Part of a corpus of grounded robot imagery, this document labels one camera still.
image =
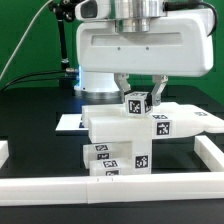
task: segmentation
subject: green background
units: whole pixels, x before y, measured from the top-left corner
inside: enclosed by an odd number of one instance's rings
[[[24,31],[36,12],[46,0],[15,1],[1,3],[0,13],[0,71],[17,46]],[[224,104],[224,5],[223,0],[207,0],[213,4],[219,14],[219,25],[213,35],[215,63],[213,69],[200,78],[170,77],[168,85],[196,86],[220,103]],[[78,22],[66,23],[67,47],[69,60],[78,66],[75,50],[75,31]],[[7,70],[0,86],[10,80],[30,72],[60,69],[60,45],[55,15],[47,8],[35,22],[19,52]],[[132,85],[152,85],[151,77],[133,75],[129,82]],[[26,83],[26,87],[56,86],[57,82]]]

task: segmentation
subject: white cube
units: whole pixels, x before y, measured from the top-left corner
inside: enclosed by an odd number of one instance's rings
[[[147,103],[148,92],[132,92],[125,95],[125,107],[128,116],[145,116],[152,111]]]

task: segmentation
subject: black surface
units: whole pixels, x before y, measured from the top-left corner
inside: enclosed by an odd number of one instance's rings
[[[195,104],[224,118],[224,107],[194,87],[168,86],[163,101]],[[10,158],[0,178],[88,175],[82,145],[88,137],[57,135],[63,113],[80,113],[82,105],[118,103],[74,97],[58,88],[12,89],[0,95],[0,139]],[[224,135],[208,135],[223,150]],[[193,138],[153,141],[153,173],[206,171],[193,152]],[[93,205],[1,207],[8,223],[223,223],[224,200],[188,200]]]

